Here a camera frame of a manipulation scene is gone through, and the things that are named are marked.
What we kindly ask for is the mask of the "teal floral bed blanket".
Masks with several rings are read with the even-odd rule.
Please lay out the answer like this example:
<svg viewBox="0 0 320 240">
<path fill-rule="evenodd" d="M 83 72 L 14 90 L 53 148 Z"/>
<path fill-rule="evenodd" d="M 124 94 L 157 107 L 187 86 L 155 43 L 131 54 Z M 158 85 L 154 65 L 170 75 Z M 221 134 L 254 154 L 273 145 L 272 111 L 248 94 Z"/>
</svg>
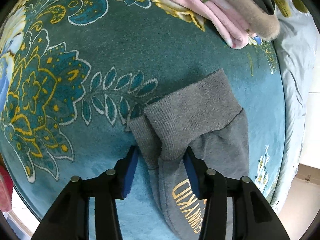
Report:
<svg viewBox="0 0 320 240">
<path fill-rule="evenodd" d="M 18 0 L 1 27 L 1 154 L 18 194 L 42 220 L 72 176 L 98 177 L 136 146 L 131 190 L 116 200 L 122 238 L 178 239 L 129 122 L 222 69 L 247 116 L 247 176 L 271 203 L 285 100 L 273 40 L 257 42 L 233 49 L 171 0 Z"/>
</svg>

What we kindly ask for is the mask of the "pink folded garment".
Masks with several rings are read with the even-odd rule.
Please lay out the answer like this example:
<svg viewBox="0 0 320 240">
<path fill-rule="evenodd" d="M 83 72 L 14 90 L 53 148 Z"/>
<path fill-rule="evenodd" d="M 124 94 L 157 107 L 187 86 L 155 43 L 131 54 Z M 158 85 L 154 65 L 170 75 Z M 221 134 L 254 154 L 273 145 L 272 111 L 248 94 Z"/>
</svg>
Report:
<svg viewBox="0 0 320 240">
<path fill-rule="evenodd" d="M 210 20 L 227 45 L 241 49 L 258 45 L 257 35 L 250 24 L 226 0 L 171 0 Z"/>
</svg>

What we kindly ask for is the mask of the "red cloth item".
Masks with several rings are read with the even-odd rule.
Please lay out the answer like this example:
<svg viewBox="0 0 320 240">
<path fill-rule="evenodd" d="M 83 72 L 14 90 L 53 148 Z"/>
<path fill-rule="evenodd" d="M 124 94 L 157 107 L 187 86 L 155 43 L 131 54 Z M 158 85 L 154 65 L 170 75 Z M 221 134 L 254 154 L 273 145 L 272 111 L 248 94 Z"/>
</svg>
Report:
<svg viewBox="0 0 320 240">
<path fill-rule="evenodd" d="M 0 167 L 0 206 L 2 212 L 9 212 L 12 209 L 13 181 L 3 166 Z"/>
</svg>

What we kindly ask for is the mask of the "light blue floral duvet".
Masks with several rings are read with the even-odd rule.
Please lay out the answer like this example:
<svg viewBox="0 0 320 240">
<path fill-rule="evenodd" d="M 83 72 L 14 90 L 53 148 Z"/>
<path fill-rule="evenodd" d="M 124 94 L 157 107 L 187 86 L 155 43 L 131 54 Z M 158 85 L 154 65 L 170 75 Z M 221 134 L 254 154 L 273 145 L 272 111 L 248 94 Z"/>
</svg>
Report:
<svg viewBox="0 0 320 240">
<path fill-rule="evenodd" d="M 271 205 L 281 209 L 289 193 L 291 183 L 297 174 L 307 112 L 309 89 L 312 83 L 316 57 L 319 55 L 319 32 L 307 12 L 298 11 L 292 0 L 285 0 L 291 10 L 290 17 L 284 17 L 277 10 L 280 33 L 274 40 L 274 47 L 280 66 L 286 112 L 284 154 L 280 173 Z"/>
</svg>

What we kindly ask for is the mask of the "grey sweatshirt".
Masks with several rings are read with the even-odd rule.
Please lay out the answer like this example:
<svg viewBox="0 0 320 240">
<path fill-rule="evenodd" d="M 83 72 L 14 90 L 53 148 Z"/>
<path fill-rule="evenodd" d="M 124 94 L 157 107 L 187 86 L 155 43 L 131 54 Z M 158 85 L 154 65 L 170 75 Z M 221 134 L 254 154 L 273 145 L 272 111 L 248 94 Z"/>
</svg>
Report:
<svg viewBox="0 0 320 240">
<path fill-rule="evenodd" d="M 155 202 L 178 239 L 197 239 L 205 202 L 183 164 L 196 158 L 225 177 L 249 173 L 248 121 L 222 69 L 144 108 L 129 128 L 146 162 Z"/>
</svg>

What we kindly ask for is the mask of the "beige folded garment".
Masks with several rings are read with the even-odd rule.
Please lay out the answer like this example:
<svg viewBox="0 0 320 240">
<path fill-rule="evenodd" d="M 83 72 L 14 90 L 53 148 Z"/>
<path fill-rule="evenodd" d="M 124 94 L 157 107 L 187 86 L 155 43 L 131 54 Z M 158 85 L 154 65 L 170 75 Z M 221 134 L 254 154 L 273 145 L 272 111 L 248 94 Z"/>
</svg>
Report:
<svg viewBox="0 0 320 240">
<path fill-rule="evenodd" d="M 252 31 L 262 40 L 274 40 L 280 33 L 280 23 L 275 14 L 269 15 L 253 0 L 226 0 L 244 17 Z"/>
</svg>

